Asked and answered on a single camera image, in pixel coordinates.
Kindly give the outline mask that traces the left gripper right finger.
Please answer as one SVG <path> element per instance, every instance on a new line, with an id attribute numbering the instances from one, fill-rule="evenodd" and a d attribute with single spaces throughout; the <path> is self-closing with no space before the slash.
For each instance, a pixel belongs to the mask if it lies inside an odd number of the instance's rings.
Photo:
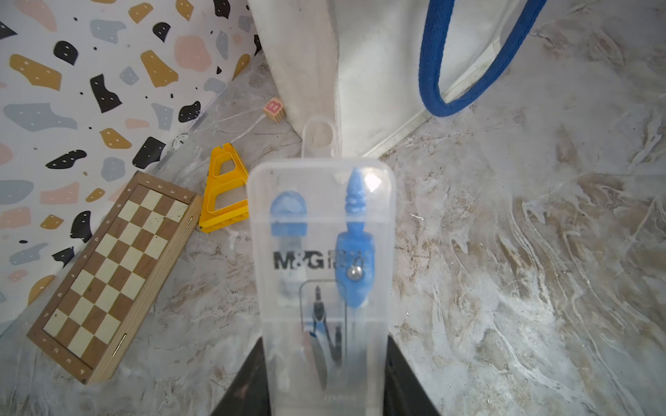
<path id="1" fill-rule="evenodd" d="M 388 336 L 383 415 L 440 415 L 392 336 Z"/>

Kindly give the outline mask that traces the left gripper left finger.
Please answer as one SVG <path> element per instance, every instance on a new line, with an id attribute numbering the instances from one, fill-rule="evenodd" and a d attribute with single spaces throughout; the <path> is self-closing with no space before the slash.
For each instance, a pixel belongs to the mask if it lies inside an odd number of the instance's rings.
<path id="1" fill-rule="evenodd" d="M 260 337 L 211 416 L 269 416 L 271 405 L 263 339 Z"/>

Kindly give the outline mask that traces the clear compass case green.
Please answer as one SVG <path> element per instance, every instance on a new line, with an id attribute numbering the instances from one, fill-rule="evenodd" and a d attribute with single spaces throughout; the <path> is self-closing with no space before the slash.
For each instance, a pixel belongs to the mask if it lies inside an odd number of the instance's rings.
<path id="1" fill-rule="evenodd" d="M 269 398 L 275 415 L 379 415 L 395 253 L 395 175 L 345 158 L 330 117 L 302 154 L 247 185 Z"/>

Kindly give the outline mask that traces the white canvas bag blue handles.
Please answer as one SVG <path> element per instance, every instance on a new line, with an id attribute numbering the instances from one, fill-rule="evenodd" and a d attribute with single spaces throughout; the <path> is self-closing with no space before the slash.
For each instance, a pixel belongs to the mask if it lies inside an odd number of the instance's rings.
<path id="1" fill-rule="evenodd" d="M 305 157 L 377 157 L 428 118 L 476 101 L 541 1 L 252 1 Z"/>

